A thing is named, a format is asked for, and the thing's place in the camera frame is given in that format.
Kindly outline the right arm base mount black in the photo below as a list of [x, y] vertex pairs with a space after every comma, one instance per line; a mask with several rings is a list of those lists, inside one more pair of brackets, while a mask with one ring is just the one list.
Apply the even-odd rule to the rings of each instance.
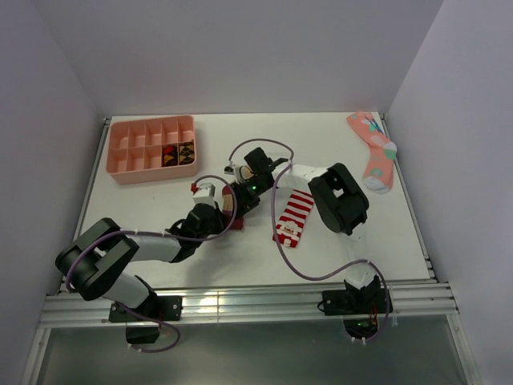
[[379, 317], [387, 320], [393, 304], [388, 289], [375, 275], [369, 285], [360, 289], [344, 282], [343, 290], [324, 290], [317, 309], [324, 316], [355, 316], [343, 321], [345, 332], [362, 342], [368, 341], [380, 331]]

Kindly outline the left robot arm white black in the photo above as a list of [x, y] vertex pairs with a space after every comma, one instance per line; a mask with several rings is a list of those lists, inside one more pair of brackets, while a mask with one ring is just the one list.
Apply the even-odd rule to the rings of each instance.
[[147, 320], [156, 310], [153, 289], [142, 278], [124, 273], [128, 264], [185, 261], [206, 240], [218, 238], [230, 220], [217, 205], [208, 204], [195, 205], [162, 233], [122, 230], [105, 217], [61, 251], [55, 265], [84, 300], [107, 298], [127, 306], [136, 319]]

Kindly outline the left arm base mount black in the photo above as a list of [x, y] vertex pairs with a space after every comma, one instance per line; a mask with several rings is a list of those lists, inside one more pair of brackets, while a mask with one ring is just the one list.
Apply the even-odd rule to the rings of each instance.
[[[171, 324], [179, 321], [183, 309], [181, 296], [150, 296], [139, 307], [132, 309], [120, 302], [111, 305], [108, 322], [125, 325], [125, 339], [133, 349], [144, 353], [171, 350], [181, 340], [180, 330]], [[175, 334], [168, 346], [152, 347], [165, 331]]]

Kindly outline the tan maroon sock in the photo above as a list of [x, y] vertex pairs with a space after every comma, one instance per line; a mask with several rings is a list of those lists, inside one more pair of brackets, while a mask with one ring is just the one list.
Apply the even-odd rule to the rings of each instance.
[[[234, 180], [230, 186], [236, 193], [238, 211], [236, 213], [236, 219], [231, 226], [231, 230], [243, 230], [244, 229], [244, 215], [254, 208], [256, 208], [260, 199], [252, 192], [250, 187], [246, 185], [246, 182], [249, 181], [254, 173], [252, 169], [248, 165], [242, 165], [242, 175], [244, 177], [243, 180]], [[224, 186], [222, 188], [222, 198], [223, 198], [223, 207], [222, 213], [230, 219], [234, 214], [234, 204], [232, 194], [228, 186]]]

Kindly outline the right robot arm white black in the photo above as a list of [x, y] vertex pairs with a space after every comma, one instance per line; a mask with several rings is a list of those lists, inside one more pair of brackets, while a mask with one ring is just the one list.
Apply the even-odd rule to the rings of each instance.
[[349, 169], [336, 163], [328, 168], [296, 164], [291, 156], [272, 160], [262, 148], [253, 149], [244, 164], [229, 161], [224, 173], [234, 176], [233, 212], [243, 217], [261, 202], [261, 195], [270, 193], [275, 199], [281, 188], [291, 196], [281, 215], [271, 213], [272, 239], [281, 259], [299, 278], [308, 282], [323, 282], [346, 272], [342, 303], [327, 298], [324, 303], [334, 310], [349, 314], [392, 309], [387, 282], [379, 268], [370, 260], [352, 257], [343, 266], [321, 276], [309, 276], [297, 269], [285, 250], [297, 243], [311, 209], [316, 209], [322, 223], [333, 233], [356, 242], [368, 219], [369, 200]]

